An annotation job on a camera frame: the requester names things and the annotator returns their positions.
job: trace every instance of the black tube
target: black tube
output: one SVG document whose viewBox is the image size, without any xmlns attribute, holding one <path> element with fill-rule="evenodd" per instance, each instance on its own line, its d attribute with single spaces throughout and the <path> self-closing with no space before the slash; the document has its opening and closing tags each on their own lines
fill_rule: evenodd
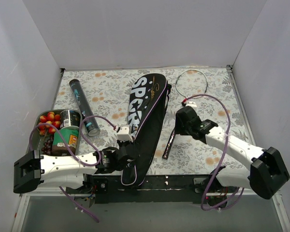
<svg viewBox="0 0 290 232">
<path fill-rule="evenodd" d="M 81 83 L 77 79 L 70 81 L 70 87 L 74 93 L 78 107 L 83 115 L 83 118 L 92 116 L 92 110 L 87 102 L 86 96 L 82 90 Z M 96 136 L 100 133 L 100 128 L 95 118 L 90 118 L 85 121 L 85 126 L 89 136 Z"/>
</svg>

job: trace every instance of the black metal base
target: black metal base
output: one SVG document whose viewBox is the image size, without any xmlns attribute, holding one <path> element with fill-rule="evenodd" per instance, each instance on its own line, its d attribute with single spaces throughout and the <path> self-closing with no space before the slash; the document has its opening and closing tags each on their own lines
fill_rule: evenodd
<svg viewBox="0 0 290 232">
<path fill-rule="evenodd" d="M 120 176 L 86 175 L 86 182 L 97 186 L 95 203 L 192 202 L 201 203 L 202 193 L 195 192 L 194 178 L 208 175 L 148 175 L 139 187 L 123 186 Z M 70 194 L 80 190 L 67 188 Z"/>
</svg>

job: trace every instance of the black racket grip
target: black racket grip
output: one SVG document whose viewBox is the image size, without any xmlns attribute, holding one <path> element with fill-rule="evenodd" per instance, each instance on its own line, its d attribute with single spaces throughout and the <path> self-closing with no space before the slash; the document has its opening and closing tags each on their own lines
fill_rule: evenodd
<svg viewBox="0 0 290 232">
<path fill-rule="evenodd" d="M 162 158 L 167 160 L 169 158 L 169 154 L 170 154 L 170 150 L 171 150 L 171 147 L 173 145 L 173 142 L 174 142 L 174 139 L 175 139 L 175 128 L 173 129 L 171 135 L 170 135 L 170 138 L 169 138 L 169 141 L 166 145 L 166 148 L 164 150 L 164 153 L 162 155 Z"/>
</svg>

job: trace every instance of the cable connector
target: cable connector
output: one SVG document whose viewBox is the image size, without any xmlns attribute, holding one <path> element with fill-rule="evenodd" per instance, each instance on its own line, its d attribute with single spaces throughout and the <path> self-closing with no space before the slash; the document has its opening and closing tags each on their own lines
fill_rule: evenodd
<svg viewBox="0 0 290 232">
<path fill-rule="evenodd" d="M 114 130 L 118 133 L 118 131 L 120 130 L 120 127 L 119 126 L 115 126 Z"/>
<path fill-rule="evenodd" d="M 187 101 L 187 98 L 185 98 L 183 101 L 182 101 L 182 106 L 186 106 L 185 102 Z"/>
</svg>

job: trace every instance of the table surface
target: table surface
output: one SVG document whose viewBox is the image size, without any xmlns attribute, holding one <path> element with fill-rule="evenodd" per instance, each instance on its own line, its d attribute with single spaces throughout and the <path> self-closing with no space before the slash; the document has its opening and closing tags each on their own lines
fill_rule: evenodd
<svg viewBox="0 0 290 232">
<path fill-rule="evenodd" d="M 88 201 L 78 200 L 88 208 Z M 21 232 L 282 232 L 272 200 L 244 195 L 232 209 L 183 202 L 94 204 L 96 223 L 66 197 L 31 197 Z"/>
<path fill-rule="evenodd" d="M 69 86 L 69 81 L 78 79 L 93 113 L 108 118 L 115 125 L 124 125 L 127 124 L 129 94 L 133 83 L 145 74 L 161 73 L 165 75 L 173 88 L 155 157 L 147 174 L 208 174 L 213 171 L 219 162 L 222 152 L 195 141 L 190 136 L 177 136 L 169 159 L 161 158 L 174 128 L 175 113 L 181 108 L 180 103 L 184 99 L 176 92 L 175 81 L 179 74 L 185 70 L 187 69 L 66 71 L 59 87 L 54 108 L 78 110 Z M 237 104 L 234 88 L 227 70 L 225 68 L 203 68 L 199 70 L 208 78 L 207 94 L 220 99 L 228 109 L 231 118 L 230 134 L 249 142 L 248 131 L 245 128 L 244 118 Z M 186 72 L 178 81 L 178 88 L 187 96 L 203 93 L 205 86 L 205 78 L 196 71 Z M 223 128 L 227 127 L 226 114 L 218 102 L 207 97 L 198 98 L 194 101 L 197 103 L 197 113 L 201 120 L 210 119 Z M 97 137 L 88 137 L 89 140 L 98 149 L 116 146 L 117 137 L 113 129 L 102 119 L 97 119 L 97 122 L 101 132 Z M 78 154 L 82 155 L 89 152 L 93 152 L 93 148 L 84 139 L 81 139 Z M 230 156 L 225 157 L 223 164 L 230 169 L 245 168 Z"/>
</svg>

